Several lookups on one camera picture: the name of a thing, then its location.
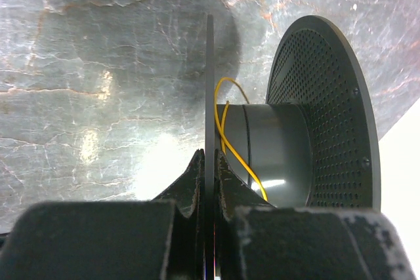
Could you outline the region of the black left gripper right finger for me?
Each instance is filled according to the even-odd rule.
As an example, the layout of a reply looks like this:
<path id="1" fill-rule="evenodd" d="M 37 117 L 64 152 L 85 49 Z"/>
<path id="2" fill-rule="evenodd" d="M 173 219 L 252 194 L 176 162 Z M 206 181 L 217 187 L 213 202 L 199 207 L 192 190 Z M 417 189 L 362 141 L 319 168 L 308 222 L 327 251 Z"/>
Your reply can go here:
<path id="1" fill-rule="evenodd" d="M 222 279 L 414 279 L 402 242 L 371 209 L 273 207 L 215 152 Z"/>

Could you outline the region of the black cable spool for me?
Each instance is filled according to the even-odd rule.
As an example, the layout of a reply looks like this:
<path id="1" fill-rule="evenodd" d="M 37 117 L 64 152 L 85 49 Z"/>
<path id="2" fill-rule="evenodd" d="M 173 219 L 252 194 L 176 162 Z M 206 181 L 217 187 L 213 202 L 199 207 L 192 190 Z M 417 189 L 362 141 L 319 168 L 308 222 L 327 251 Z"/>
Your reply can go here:
<path id="1" fill-rule="evenodd" d="M 215 147 L 239 179 L 280 208 L 381 208 L 373 108 L 358 59 L 327 18 L 294 21 L 274 55 L 263 104 L 206 98 Z"/>

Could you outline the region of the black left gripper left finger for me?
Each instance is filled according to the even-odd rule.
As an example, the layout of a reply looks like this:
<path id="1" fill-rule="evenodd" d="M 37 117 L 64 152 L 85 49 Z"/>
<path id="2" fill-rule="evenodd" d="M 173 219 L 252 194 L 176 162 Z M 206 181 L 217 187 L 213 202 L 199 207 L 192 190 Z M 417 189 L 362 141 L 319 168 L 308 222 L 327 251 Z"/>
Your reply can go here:
<path id="1" fill-rule="evenodd" d="M 150 201 L 47 201 L 1 247 L 2 279 L 201 279 L 204 152 Z"/>

